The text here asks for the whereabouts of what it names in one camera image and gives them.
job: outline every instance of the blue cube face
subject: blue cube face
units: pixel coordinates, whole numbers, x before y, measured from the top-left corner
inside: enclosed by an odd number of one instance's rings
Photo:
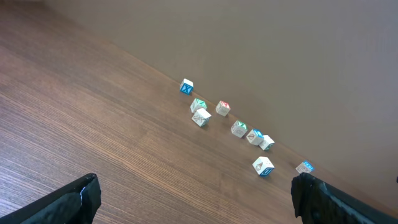
[[[311,164],[310,164],[308,161],[304,161],[304,165],[305,165],[306,167],[308,167],[311,171],[314,170],[313,166],[311,166]]]
[[[193,87],[192,87],[192,86],[190,86],[190,85],[184,83],[184,84],[181,86],[181,90],[180,90],[180,91],[183,92],[183,93],[185,93],[185,94],[187,94],[187,95],[189,95],[189,94],[191,94],[192,90],[193,90]]]
[[[273,171],[274,168],[266,168],[264,171],[262,171],[262,173],[260,174],[260,176],[267,176],[271,173],[271,171]]]
[[[253,130],[254,131],[254,133],[256,134],[256,136],[259,136],[260,138],[264,138],[263,136],[262,136],[262,133],[261,133],[261,131],[259,131],[259,130]]]

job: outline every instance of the wood grain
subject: wood grain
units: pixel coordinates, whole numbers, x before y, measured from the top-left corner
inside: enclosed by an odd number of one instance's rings
[[[0,4],[0,216],[94,172],[95,223],[300,223],[290,182],[303,158],[199,128],[195,93],[40,3]],[[251,164],[267,156],[265,179]],[[314,175],[394,212],[315,164]]]

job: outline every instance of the white cube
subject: white cube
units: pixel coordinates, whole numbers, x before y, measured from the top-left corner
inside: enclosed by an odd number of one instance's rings
[[[191,94],[192,90],[193,90],[193,82],[184,78],[184,80],[182,80],[180,85],[180,91],[189,95]]]
[[[247,131],[248,127],[242,121],[235,121],[234,125],[232,125],[231,127],[232,134],[236,135],[239,138],[243,137]]]
[[[275,169],[268,157],[262,156],[253,163],[253,167],[260,176],[267,176]]]
[[[271,148],[271,146],[275,144],[274,140],[272,140],[268,135],[263,135],[262,137],[264,138],[264,140],[259,144],[262,150],[268,150],[269,148]]]
[[[251,144],[255,146],[258,146],[264,140],[261,131],[256,129],[251,130],[246,138]]]
[[[206,102],[199,100],[198,98],[194,99],[191,104],[191,112],[195,113],[200,108],[207,109]]]
[[[216,106],[216,112],[223,116],[226,116],[230,110],[231,108],[229,107],[229,104],[222,100],[220,100]]]
[[[198,109],[192,117],[192,120],[200,127],[204,126],[209,122],[211,115],[205,109]]]
[[[311,166],[311,164],[308,161],[304,161],[302,162],[300,165],[298,165],[298,167],[296,168],[297,172],[299,172],[300,174],[302,172],[306,172],[306,173],[311,173],[311,171],[314,170],[313,166]]]

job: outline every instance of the black plastic part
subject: black plastic part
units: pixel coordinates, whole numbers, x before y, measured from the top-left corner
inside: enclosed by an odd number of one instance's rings
[[[291,193],[295,216],[302,217],[305,224],[398,224],[394,217],[308,173],[301,173],[293,178]]]
[[[86,174],[66,186],[2,218],[0,223],[92,223],[101,205],[96,174]]]

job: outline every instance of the wall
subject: wall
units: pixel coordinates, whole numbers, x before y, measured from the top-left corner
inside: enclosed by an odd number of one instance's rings
[[[398,2],[48,0],[398,208]]]

